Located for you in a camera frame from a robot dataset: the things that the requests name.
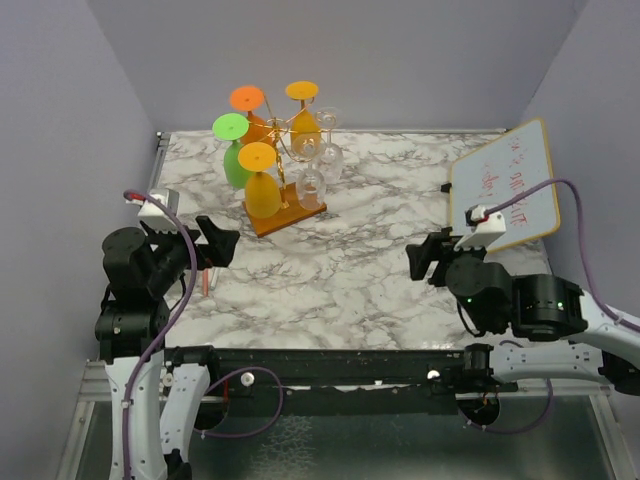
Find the yellow plastic glass front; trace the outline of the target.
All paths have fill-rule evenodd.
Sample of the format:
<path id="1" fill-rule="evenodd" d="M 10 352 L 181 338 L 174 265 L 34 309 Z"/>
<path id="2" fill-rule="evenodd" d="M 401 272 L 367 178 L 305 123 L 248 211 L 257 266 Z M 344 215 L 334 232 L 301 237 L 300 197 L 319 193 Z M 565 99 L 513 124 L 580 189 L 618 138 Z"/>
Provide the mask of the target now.
<path id="1" fill-rule="evenodd" d="M 314 115 L 308 107 L 313 103 L 319 87 L 308 80 L 295 81 L 285 88 L 286 95 L 300 104 L 297 114 L 290 122 L 291 145 L 301 136 L 306 134 L 319 135 L 320 128 L 316 124 Z"/>

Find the yellow plastic glass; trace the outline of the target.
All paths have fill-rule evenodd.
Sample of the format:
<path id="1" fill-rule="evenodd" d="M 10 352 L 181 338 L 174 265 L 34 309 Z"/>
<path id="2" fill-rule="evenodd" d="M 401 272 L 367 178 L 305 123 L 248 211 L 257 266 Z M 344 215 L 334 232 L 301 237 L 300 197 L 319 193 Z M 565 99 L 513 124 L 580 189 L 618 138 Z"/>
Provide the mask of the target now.
<path id="1" fill-rule="evenodd" d="M 320 128 L 316 124 L 314 115 L 308 107 L 313 103 L 319 87 L 308 80 L 295 81 L 285 88 L 286 95 L 300 104 L 297 114 L 290 122 L 291 145 L 301 136 L 306 134 L 319 135 Z"/>
<path id="2" fill-rule="evenodd" d="M 238 161 L 251 173 L 244 187 L 247 212 L 259 219 L 272 217 L 281 207 L 278 184 L 267 172 L 275 164 L 275 149 L 263 142 L 251 142 L 241 148 Z"/>

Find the yellow plastic glass back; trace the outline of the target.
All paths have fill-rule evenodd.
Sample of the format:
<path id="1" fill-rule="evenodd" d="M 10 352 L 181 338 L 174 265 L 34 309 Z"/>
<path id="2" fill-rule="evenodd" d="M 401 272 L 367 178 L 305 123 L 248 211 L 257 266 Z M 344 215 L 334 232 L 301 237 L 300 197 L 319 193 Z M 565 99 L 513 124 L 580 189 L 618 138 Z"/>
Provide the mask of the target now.
<path id="1" fill-rule="evenodd" d="M 244 187 L 247 212 L 259 219 L 272 217 L 281 207 L 278 184 L 267 172 L 275 164 L 275 149 L 263 142 L 251 142 L 241 148 L 238 161 L 251 173 Z"/>

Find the orange plastic wine glass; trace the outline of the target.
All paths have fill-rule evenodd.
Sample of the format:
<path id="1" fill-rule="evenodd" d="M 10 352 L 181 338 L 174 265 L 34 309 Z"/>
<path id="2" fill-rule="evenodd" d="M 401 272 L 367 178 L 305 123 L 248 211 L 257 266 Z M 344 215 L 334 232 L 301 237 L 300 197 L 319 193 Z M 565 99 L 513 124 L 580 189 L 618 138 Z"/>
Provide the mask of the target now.
<path id="1" fill-rule="evenodd" d="M 236 88 L 229 97 L 231 107 L 246 115 L 249 122 L 247 133 L 241 138 L 243 145 L 262 142 L 273 146 L 274 139 L 271 136 L 271 128 L 267 122 L 256 114 L 256 111 L 265 102 L 263 91 L 255 85 L 244 85 Z"/>

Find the clear wine glass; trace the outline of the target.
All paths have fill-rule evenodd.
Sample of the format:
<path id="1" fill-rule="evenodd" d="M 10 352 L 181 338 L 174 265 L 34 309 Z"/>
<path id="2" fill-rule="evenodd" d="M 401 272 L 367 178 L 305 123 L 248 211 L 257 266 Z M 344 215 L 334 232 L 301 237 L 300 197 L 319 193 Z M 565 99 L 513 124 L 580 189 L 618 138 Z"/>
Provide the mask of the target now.
<path id="1" fill-rule="evenodd" d="M 326 134 L 324 150 L 316 158 L 315 166 L 328 185 L 335 184 L 341 177 L 344 163 L 343 150 L 332 139 L 332 132 L 340 124 L 340 112 L 333 107 L 321 108 L 315 113 L 315 121 Z"/>
<path id="2" fill-rule="evenodd" d="M 316 165 L 324 152 L 324 141 L 316 133 L 300 134 L 292 144 L 293 159 L 305 164 L 295 187 L 298 202 L 306 210 L 316 210 L 324 205 L 326 180 Z"/>

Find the green plastic wine glass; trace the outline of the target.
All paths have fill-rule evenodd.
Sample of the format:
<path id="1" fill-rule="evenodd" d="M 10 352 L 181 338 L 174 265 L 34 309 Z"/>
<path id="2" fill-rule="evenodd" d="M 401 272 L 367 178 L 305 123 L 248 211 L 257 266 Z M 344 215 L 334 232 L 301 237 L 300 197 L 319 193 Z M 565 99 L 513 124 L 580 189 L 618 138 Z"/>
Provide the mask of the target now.
<path id="1" fill-rule="evenodd" d="M 224 153 L 223 168 L 227 182 L 235 189 L 244 189 L 251 172 L 243 168 L 238 154 L 243 147 L 241 138 L 249 130 L 249 121 L 238 113 L 226 113 L 212 124 L 213 134 L 220 140 L 229 141 L 230 146 Z"/>

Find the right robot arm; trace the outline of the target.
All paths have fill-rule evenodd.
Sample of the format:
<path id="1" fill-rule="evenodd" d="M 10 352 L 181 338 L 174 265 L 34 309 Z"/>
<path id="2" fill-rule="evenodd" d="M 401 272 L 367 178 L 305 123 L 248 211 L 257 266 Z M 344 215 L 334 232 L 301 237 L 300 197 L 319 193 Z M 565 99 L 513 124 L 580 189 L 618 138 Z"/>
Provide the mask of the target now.
<path id="1" fill-rule="evenodd" d="M 411 279 L 447 288 L 478 335 L 511 333 L 532 344 L 467 346 L 459 367 L 467 389 L 523 379 L 575 379 L 638 395 L 636 332 L 598 311 L 593 296 L 577 284 L 550 274 L 513 276 L 502 264 L 486 261 L 485 248 L 462 249 L 458 241 L 443 230 L 408 245 Z"/>

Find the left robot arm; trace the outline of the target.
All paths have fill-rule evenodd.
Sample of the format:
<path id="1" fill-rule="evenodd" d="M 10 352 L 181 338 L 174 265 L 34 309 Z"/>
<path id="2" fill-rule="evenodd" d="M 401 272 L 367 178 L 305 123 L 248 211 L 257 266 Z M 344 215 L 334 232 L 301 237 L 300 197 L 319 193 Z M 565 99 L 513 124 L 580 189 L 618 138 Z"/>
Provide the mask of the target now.
<path id="1" fill-rule="evenodd" d="M 197 217 L 186 236 L 148 225 L 125 227 L 102 244 L 108 289 L 95 336 L 111 389 L 112 479 L 189 479 L 191 431 L 203 395 L 220 385 L 211 346 L 172 350 L 173 383 L 160 399 L 166 347 L 159 334 L 171 309 L 164 296 L 187 270 L 226 268 L 240 234 Z"/>

